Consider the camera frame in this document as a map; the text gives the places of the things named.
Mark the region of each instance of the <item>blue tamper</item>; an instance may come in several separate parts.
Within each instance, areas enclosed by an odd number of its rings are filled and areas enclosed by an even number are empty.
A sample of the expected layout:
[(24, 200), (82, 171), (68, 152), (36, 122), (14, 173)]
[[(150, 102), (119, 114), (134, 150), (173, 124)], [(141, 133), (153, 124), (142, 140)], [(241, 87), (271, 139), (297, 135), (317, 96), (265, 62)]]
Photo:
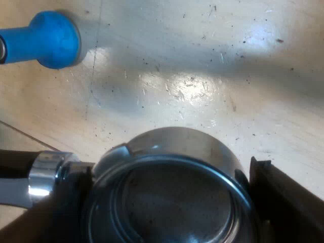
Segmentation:
[(0, 29), (0, 64), (37, 59), (59, 69), (72, 65), (79, 49), (77, 28), (58, 12), (40, 12), (27, 27)]

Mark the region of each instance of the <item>dark handle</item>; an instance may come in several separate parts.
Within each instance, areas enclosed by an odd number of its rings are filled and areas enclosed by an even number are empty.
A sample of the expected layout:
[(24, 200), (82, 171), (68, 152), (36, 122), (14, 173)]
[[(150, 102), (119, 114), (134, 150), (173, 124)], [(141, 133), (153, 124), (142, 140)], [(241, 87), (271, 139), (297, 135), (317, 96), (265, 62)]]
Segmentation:
[(28, 178), (31, 166), (40, 152), (0, 150), (0, 178)]
[(273, 242), (324, 242), (324, 202), (271, 161), (252, 157), (250, 186), (251, 197)]

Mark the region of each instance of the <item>scratch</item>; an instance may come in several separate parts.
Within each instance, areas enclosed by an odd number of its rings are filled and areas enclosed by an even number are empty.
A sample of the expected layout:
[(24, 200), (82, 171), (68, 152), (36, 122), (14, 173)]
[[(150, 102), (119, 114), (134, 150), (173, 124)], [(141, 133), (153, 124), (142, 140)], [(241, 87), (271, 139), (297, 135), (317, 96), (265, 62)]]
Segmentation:
[(168, 84), (166, 83), (166, 91), (169, 92), (169, 95), (171, 96), (171, 93), (170, 93), (170, 90), (169, 90), (169, 87), (168, 87)]
[(184, 101), (184, 95), (181, 92), (181, 90), (179, 90), (179, 98), (180, 98), (180, 101)]
[(181, 113), (181, 112), (179, 112), (179, 114), (180, 114), (180, 117), (181, 117), (181, 119), (183, 119), (183, 120), (184, 120), (184, 117), (183, 117), (182, 113)]
[(223, 57), (223, 53), (221, 53), (221, 60), (222, 60), (222, 63), (224, 64), (224, 57)]
[[(93, 83), (93, 77), (94, 77), (94, 74), (95, 74), (97, 43), (98, 43), (98, 36), (99, 36), (100, 25), (101, 25), (102, 2), (103, 2), (103, 0), (101, 0), (101, 3), (100, 3), (99, 23), (98, 23), (97, 33), (96, 33), (96, 48), (95, 48), (95, 56), (94, 56), (94, 59), (93, 59), (93, 67), (92, 67), (91, 82), (90, 82), (90, 85), (89, 85), (89, 92), (91, 92), (91, 90), (92, 90), (91, 88), (92, 88), (92, 83)], [(88, 118), (88, 109), (89, 109), (90, 97), (91, 97), (91, 94), (89, 94), (87, 105), (86, 105), (86, 120)]]

